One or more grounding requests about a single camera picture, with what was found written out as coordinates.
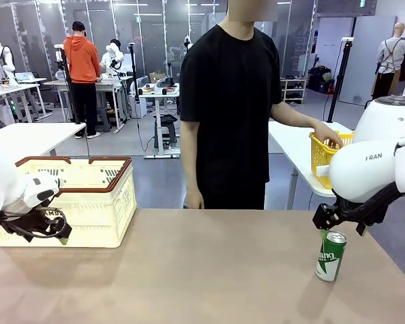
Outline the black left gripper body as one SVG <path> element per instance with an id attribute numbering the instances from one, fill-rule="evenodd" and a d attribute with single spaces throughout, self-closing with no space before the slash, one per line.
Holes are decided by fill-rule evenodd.
<path id="1" fill-rule="evenodd" d="M 34 238 L 54 238 L 59 232 L 59 221 L 49 219 L 44 212 L 35 211 L 18 219 L 22 237 L 31 242 Z"/>

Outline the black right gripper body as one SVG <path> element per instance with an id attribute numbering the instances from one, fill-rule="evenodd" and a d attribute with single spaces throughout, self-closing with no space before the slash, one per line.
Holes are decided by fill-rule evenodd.
<path id="1" fill-rule="evenodd" d="M 335 206 L 335 215 L 339 220 L 346 221 L 350 217 L 351 212 L 355 210 L 356 203 L 350 202 L 342 197 L 337 197 Z"/>

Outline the person's left hand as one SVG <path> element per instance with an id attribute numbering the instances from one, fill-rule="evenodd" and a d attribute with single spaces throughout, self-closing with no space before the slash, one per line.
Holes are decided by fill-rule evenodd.
<path id="1" fill-rule="evenodd" d="M 321 121 L 316 121 L 313 124 L 315 137 L 322 143 L 327 142 L 327 145 L 333 149 L 340 149 L 343 147 L 343 142 L 336 132 L 325 125 Z"/>

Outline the person's right hand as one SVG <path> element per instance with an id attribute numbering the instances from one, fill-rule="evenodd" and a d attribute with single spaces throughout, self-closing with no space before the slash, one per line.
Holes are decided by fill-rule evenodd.
<path id="1" fill-rule="evenodd" d="M 204 209 L 205 207 L 203 196 L 195 186 L 186 188 L 186 207 L 189 209 Z"/>

